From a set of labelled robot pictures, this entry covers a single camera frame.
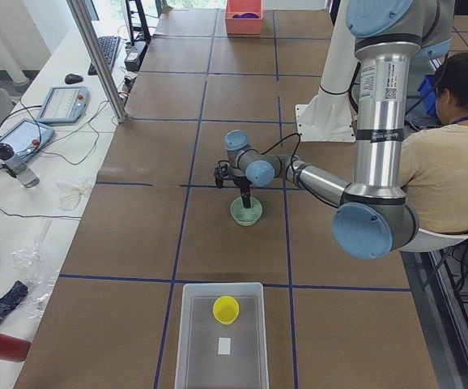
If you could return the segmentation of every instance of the black mouse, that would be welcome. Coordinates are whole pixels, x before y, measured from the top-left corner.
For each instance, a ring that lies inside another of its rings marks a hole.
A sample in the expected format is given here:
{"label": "black mouse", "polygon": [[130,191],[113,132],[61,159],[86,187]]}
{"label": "black mouse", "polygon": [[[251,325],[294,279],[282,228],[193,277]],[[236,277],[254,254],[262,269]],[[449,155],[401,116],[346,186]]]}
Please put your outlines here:
{"label": "black mouse", "polygon": [[65,76],[65,83],[80,83],[83,81],[83,77],[81,75],[75,75],[74,73],[69,73]]}

